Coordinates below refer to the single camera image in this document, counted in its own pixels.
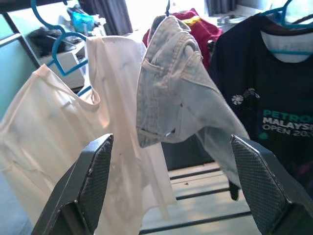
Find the floor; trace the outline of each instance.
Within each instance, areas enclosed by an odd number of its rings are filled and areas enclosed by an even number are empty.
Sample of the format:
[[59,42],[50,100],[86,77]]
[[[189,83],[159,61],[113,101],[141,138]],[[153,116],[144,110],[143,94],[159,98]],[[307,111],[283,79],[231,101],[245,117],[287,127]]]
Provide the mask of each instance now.
[[[216,163],[203,166],[190,167],[170,172],[170,177],[188,174],[203,170],[218,168]],[[176,197],[217,190],[228,187],[228,181],[221,171],[191,176],[171,181]],[[164,221],[158,209],[150,210],[144,217],[142,229],[171,226],[184,222],[214,218],[230,214],[248,212],[249,207],[240,191],[237,202],[230,198],[228,191],[211,195],[198,196],[179,200],[177,206],[169,206],[171,220]],[[171,229],[151,235],[260,235],[251,215],[226,219],[217,222],[189,226],[179,229]]]

